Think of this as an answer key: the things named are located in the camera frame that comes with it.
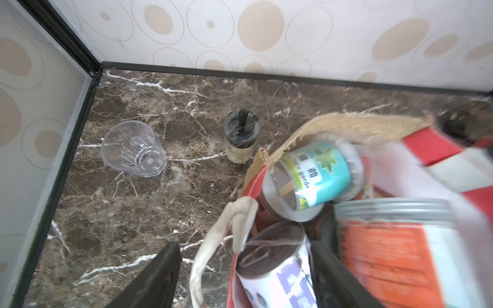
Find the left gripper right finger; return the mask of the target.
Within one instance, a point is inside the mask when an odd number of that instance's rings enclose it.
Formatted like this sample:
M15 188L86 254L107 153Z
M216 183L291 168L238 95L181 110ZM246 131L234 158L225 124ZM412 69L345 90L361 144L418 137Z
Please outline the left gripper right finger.
M311 242L309 264L318 308L384 308L337 256L319 241Z

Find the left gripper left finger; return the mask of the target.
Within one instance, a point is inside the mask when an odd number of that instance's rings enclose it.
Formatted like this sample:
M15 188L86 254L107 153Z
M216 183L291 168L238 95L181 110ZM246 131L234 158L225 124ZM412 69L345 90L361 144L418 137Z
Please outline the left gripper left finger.
M179 244L168 243L107 308L172 307L181 263Z

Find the orange label seed jar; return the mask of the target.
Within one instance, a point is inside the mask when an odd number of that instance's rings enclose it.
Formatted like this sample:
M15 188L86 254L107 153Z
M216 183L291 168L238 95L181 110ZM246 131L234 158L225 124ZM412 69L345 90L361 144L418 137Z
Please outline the orange label seed jar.
M487 306L447 201L377 198L334 210L343 263L384 306Z

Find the teal label seed jar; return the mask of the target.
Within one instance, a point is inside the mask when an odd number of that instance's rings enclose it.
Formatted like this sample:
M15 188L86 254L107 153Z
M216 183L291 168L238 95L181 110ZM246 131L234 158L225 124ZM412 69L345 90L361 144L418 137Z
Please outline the teal label seed jar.
M306 223L327 203L354 199L365 168L357 147L341 138L309 142L285 152L268 168L259 203L278 220Z

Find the burlap canvas bag red lining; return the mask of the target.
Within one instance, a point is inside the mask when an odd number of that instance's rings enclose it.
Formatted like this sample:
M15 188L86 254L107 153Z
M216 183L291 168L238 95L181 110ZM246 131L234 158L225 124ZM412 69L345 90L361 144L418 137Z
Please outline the burlap canvas bag red lining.
M459 120L437 123L403 116L340 113L310 120L273 154L258 151L246 175L244 195L226 205L196 254L189 279L193 306L207 305L202 274L215 250L230 234L233 262L227 306L252 307L236 274L238 255L245 243L265 228L279 222L293 222L276 219L259 203L266 172L283 153L330 138L341 138L355 145L364 164L363 189L350 201L434 198L448 202L487 300L486 307L491 307L492 137L472 139ZM304 227L310 246L313 241L321 242L343 263L339 254L336 204L340 203L327 203L314 220L298 223Z

